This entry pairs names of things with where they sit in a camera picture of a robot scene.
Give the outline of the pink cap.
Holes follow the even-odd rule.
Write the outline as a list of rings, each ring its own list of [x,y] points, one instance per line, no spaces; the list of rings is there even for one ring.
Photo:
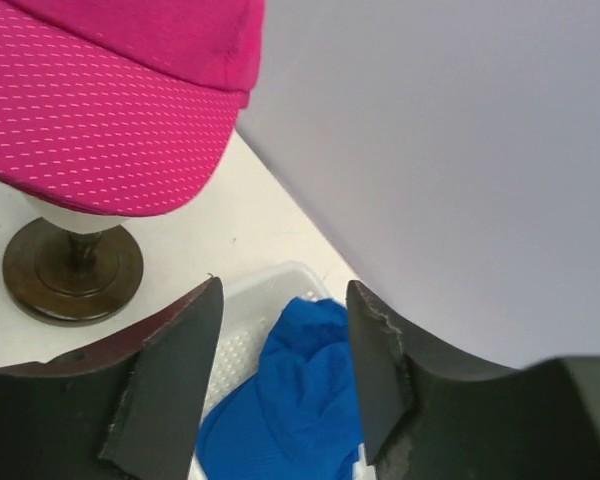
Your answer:
[[[249,103],[262,1],[0,1],[0,182],[72,211],[193,200]]]

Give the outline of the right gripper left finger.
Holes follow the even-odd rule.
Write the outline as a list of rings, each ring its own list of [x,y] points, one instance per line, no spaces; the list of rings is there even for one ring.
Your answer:
[[[212,277],[53,360],[0,368],[0,479],[185,479],[223,317]]]

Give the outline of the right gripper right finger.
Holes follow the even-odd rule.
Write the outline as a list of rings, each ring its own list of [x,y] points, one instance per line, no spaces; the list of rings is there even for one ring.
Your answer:
[[[600,479],[600,356],[514,369],[347,287],[367,463],[380,479]]]

